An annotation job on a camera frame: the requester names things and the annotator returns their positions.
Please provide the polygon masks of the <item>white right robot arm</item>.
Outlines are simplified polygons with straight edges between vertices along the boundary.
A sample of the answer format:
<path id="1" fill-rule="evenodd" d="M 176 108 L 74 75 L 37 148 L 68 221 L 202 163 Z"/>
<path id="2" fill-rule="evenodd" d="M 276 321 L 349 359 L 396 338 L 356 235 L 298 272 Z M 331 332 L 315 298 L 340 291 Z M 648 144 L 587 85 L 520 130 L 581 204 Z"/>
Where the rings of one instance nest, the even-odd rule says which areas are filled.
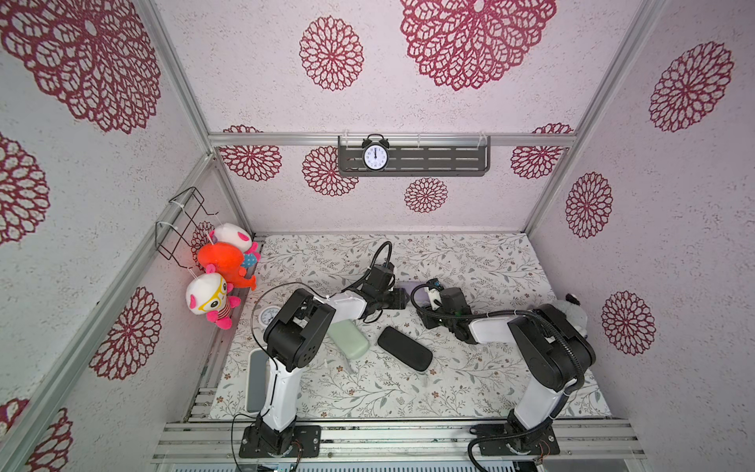
<path id="1" fill-rule="evenodd" d="M 532 309 L 475 314 L 458 287 L 417 285 L 409 300 L 430 330 L 444 326 L 458 340 L 475 345 L 513 343 L 531 375 L 525 393 L 509 414 L 517 433 L 545 428 L 582 389 L 596 362 L 587 339 L 588 316 L 572 294 Z"/>

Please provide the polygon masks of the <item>mint green zippered umbrella case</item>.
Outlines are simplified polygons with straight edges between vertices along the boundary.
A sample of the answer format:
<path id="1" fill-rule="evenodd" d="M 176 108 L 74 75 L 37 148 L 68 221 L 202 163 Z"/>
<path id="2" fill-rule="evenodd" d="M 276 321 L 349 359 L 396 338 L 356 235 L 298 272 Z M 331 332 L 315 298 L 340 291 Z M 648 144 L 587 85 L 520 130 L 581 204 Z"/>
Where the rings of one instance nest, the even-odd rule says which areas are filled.
<path id="1" fill-rule="evenodd" d="M 353 321 L 332 324 L 328 329 L 328 336 L 349 361 L 362 358 L 371 347 L 365 334 Z"/>

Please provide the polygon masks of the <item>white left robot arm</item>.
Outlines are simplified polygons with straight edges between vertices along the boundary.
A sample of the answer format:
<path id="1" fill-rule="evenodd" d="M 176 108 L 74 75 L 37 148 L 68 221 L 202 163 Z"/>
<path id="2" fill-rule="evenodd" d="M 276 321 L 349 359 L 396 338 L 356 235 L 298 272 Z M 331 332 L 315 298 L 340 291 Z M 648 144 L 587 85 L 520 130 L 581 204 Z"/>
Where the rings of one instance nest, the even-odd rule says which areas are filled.
<path id="1" fill-rule="evenodd" d="M 330 297 L 299 284 L 263 334 L 271 367 L 271 384 L 260 413 L 263 426 L 278 434 L 295 422 L 302 374 L 318 354 L 328 330 L 401 305 L 404 297 L 394 287 L 391 262 L 372 265 L 356 282 Z"/>

